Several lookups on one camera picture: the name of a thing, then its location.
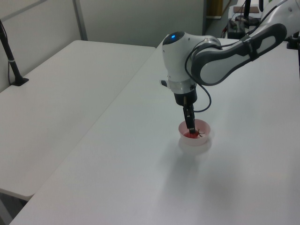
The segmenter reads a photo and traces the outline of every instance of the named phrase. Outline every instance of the gray wall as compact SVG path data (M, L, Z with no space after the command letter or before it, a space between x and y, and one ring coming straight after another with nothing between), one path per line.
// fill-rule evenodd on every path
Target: gray wall
M89 41L157 47L175 31L201 35L204 0L77 0Z
M0 1L0 18L21 75L81 39L72 0L44 0L40 4L38 0ZM7 69L8 59L0 45L0 92L8 87Z

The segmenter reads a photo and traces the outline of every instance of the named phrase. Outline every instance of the cable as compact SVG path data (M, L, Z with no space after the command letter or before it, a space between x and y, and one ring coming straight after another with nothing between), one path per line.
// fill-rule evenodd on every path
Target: cable
M8 38L8 34L6 33L6 30L5 30L5 28L4 28L4 26L3 26L1 20L0 20L0 24L1 24L1 27L2 27L2 29L3 29L3 31L4 31L5 37L6 37L6 39L7 39L7 38Z
M267 14L266 16L259 22L259 24L251 31L248 31L246 34L252 34L256 29L263 23L263 21L277 8L277 6L274 6Z
M245 4L246 4L246 1L244 1L244 4L239 8L238 12L240 11L240 13L242 13L242 8L243 8L243 6L244 6Z
M8 75L8 83L9 83L9 85L11 85L10 77L9 77L9 62L8 62L8 73L7 73L7 75Z
M190 78L192 78L192 75L189 73L188 68L187 68L188 59L189 59L189 57L194 53L194 51L196 51L198 48L199 48L199 46L196 47L196 48L194 48L194 49L190 52L190 54L187 56L186 62L185 62L185 64L184 64L184 69L186 70L186 73L187 73L187 75L188 75ZM207 94L207 96L208 96L208 98L209 98L209 100L210 100L210 103L208 104L208 106L207 106L205 109L202 109L202 110L199 110L199 111L195 111L195 110L194 110L195 113L201 113L201 112L204 112L204 111L207 110L207 109L210 107L210 105L211 105L211 97L210 97L209 92L208 92L201 84L199 84L199 86L206 92L206 94Z
M241 41L241 40L238 40L238 41L236 41L236 42L234 42L234 43L231 43L231 44L217 46L217 48L229 47L229 46L232 46L232 45L238 43L239 41Z

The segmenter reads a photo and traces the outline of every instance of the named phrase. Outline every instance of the table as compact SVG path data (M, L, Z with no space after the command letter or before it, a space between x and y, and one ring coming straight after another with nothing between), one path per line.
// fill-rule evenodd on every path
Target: table
M154 50L74 41L0 93L0 192L29 200Z
M297 51L281 44L208 87L200 148L179 139L166 74L160 45L11 225L297 224ZM207 103L198 89L195 108Z

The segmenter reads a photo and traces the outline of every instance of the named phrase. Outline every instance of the equipment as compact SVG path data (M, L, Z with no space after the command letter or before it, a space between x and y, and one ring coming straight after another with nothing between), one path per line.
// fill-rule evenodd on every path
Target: equipment
M170 88L176 103L183 106L190 133L195 133L194 113L199 112L193 107L197 100L196 84L208 94L203 85L222 82L234 70L256 60L299 30L300 0L273 0L263 9L262 19L252 33L231 45L221 46L213 36L194 36L182 31L167 36L163 57L168 81L161 84Z
M20 75L20 72L19 72L18 66L15 62L13 53L10 50L10 47L9 47L9 44L8 44L8 37L6 35L5 29L4 29L4 26L1 22L1 20L0 20L0 40L2 42L2 45L3 45L4 51L6 53L6 56L8 58L8 62L9 62L10 66L11 66L13 72L14 72L14 75L15 75L15 82L13 82L11 85L21 86L24 83L26 83L29 79L24 78Z

